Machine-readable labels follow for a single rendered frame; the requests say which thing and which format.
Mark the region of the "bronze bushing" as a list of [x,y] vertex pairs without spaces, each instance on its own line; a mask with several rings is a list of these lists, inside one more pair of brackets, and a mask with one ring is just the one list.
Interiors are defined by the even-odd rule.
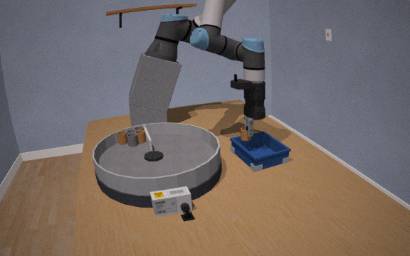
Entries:
[[117,133],[118,144],[124,145],[127,144],[127,132],[118,132]]
[[137,134],[138,144],[146,142],[145,130],[137,130],[135,133]]
[[247,137],[248,136],[248,130],[245,130],[245,127],[241,128],[241,140],[243,141],[249,141],[251,140],[251,137]]

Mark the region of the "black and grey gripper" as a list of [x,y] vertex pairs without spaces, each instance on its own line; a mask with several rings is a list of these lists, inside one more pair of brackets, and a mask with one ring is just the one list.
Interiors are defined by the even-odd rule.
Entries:
[[265,70],[246,70],[243,69],[243,79],[231,81],[231,87],[237,90],[244,90],[244,117],[245,130],[248,130],[248,136],[253,136],[253,121],[264,119],[266,110],[264,101],[266,98]]

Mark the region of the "blue open crate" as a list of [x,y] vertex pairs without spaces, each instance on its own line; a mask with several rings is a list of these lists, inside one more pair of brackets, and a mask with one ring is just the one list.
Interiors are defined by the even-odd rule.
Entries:
[[231,137],[230,140],[230,151],[254,172],[290,161],[291,149],[266,132],[253,133],[247,142],[242,141],[241,136]]

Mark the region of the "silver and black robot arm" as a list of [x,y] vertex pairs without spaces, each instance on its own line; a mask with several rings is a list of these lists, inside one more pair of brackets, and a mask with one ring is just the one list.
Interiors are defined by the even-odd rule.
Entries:
[[180,14],[163,15],[145,55],[176,62],[178,43],[184,41],[200,50],[241,61],[244,69],[265,70],[265,48],[261,38],[243,38],[243,42],[239,42],[221,35],[223,16],[235,1],[205,0],[203,13],[193,21]]

